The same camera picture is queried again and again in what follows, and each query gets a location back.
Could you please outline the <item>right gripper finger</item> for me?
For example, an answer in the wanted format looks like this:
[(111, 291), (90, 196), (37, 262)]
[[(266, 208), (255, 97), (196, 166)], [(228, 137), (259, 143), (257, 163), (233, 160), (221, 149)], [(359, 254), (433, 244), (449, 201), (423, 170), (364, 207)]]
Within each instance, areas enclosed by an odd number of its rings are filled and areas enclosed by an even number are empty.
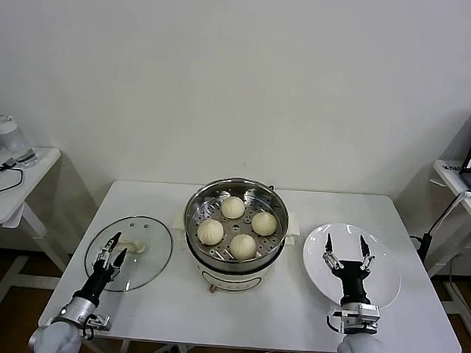
[(331, 270), (343, 269), (344, 268), (343, 264), (339, 261), (339, 259), (334, 254), (331, 240), (332, 240), (331, 234), (328, 233), (327, 240), (324, 247), (325, 251), (322, 256), (324, 259), (324, 262)]
[(363, 235), (360, 236), (360, 245), (361, 245), (361, 252), (362, 252), (362, 257), (363, 257), (361, 269), (363, 271), (370, 271), (371, 270), (370, 266), (372, 265), (373, 261), (376, 259), (376, 256), (371, 254), (369, 244), (367, 244)]

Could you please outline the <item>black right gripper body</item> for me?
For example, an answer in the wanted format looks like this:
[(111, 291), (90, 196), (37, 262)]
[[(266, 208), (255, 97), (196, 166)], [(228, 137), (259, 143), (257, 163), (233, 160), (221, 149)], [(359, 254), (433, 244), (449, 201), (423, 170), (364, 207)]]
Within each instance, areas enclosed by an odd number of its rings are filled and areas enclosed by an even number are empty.
[(341, 261), (343, 267), (335, 270), (335, 276), (342, 282), (343, 296), (340, 305), (347, 303), (370, 304), (364, 289), (364, 280), (369, 277), (370, 271), (362, 269), (359, 261)]

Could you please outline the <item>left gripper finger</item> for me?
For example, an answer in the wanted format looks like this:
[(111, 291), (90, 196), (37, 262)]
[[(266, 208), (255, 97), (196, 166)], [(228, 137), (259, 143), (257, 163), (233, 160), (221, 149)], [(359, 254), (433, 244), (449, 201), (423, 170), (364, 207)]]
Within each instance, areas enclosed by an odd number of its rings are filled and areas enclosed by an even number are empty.
[(127, 254), (127, 249), (124, 248), (120, 251), (119, 255), (114, 259), (113, 263), (111, 264), (111, 275), (116, 276), (121, 269), (121, 265), (124, 263), (125, 255)]
[(106, 244), (102, 245), (99, 248), (95, 263), (101, 263), (102, 265), (110, 264), (111, 254), (115, 246), (118, 244), (120, 236), (121, 232), (117, 232), (112, 238), (107, 241)]

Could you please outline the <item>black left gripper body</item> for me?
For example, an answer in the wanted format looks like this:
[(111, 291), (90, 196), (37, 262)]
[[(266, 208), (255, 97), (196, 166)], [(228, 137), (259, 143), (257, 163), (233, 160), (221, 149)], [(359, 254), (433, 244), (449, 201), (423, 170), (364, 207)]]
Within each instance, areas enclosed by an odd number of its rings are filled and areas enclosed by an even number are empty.
[(99, 297), (105, 286), (118, 274), (118, 267), (110, 265), (105, 260), (97, 260), (92, 267), (93, 273), (88, 277), (84, 286), (74, 293), (74, 296), (89, 302), (99, 302)]

